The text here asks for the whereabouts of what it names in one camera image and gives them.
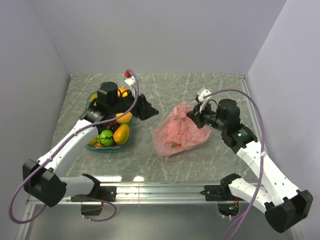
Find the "pink plastic bag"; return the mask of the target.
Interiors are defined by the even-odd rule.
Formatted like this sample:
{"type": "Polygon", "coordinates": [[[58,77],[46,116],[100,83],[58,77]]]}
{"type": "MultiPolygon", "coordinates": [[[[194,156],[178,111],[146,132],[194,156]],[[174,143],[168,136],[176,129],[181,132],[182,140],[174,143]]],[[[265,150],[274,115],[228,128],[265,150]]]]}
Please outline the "pink plastic bag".
{"type": "Polygon", "coordinates": [[[212,130],[207,126],[198,128],[187,117],[187,113],[192,111],[193,107],[184,101],[176,105],[169,116],[154,129],[152,143],[158,155],[169,157],[208,140],[212,130]]]}

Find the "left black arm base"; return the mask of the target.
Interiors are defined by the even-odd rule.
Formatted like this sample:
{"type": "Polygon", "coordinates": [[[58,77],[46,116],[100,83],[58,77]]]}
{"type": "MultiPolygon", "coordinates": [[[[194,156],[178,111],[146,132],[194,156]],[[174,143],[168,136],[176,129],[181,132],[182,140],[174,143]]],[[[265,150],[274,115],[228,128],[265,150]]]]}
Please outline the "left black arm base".
{"type": "Polygon", "coordinates": [[[84,218],[98,217],[105,205],[113,208],[113,213],[107,218],[113,218],[117,213],[116,201],[117,187],[116,186],[100,186],[87,195],[75,195],[70,198],[73,203],[81,203],[80,211],[84,218]]]}

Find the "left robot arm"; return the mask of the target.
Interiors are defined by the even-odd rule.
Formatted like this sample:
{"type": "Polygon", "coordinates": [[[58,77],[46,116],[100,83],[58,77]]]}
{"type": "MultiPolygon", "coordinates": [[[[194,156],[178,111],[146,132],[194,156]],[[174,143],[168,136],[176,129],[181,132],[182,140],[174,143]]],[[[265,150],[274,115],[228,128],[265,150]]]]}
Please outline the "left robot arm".
{"type": "Polygon", "coordinates": [[[84,195],[89,201],[100,198],[100,181],[89,174],[63,178],[65,169],[80,151],[99,134],[102,125],[116,120],[116,114],[132,113],[147,120],[159,111],[152,107],[144,94],[139,93],[139,81],[132,76],[125,81],[130,90],[127,96],[118,94],[118,85],[107,81],[100,85],[97,97],[88,105],[73,129],[48,153],[38,160],[27,160],[22,166],[23,189],[48,207],[63,198],[84,195]]]}

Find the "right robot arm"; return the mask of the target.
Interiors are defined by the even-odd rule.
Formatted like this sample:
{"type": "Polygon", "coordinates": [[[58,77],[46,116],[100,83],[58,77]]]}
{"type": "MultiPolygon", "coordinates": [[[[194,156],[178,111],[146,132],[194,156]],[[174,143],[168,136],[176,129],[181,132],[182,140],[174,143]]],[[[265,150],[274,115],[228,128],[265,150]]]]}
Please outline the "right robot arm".
{"type": "Polygon", "coordinates": [[[232,99],[222,99],[217,109],[203,97],[187,116],[198,128],[209,126],[221,132],[223,142],[241,159],[260,180],[264,190],[257,189],[241,176],[233,173],[220,182],[220,194],[226,200],[238,197],[259,209],[278,233],[283,233],[310,211],[313,196],[292,183],[262,150],[262,143],[240,119],[240,108],[232,99]]]}

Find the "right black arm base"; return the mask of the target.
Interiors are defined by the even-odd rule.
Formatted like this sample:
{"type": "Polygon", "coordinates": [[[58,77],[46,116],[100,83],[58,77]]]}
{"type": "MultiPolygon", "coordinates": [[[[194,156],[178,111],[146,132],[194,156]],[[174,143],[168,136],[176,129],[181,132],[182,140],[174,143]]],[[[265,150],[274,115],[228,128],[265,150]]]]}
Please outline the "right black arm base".
{"type": "Polygon", "coordinates": [[[243,199],[233,196],[225,186],[205,185],[200,192],[206,202],[217,202],[218,213],[224,218],[237,218],[240,213],[240,201],[243,199]]]}

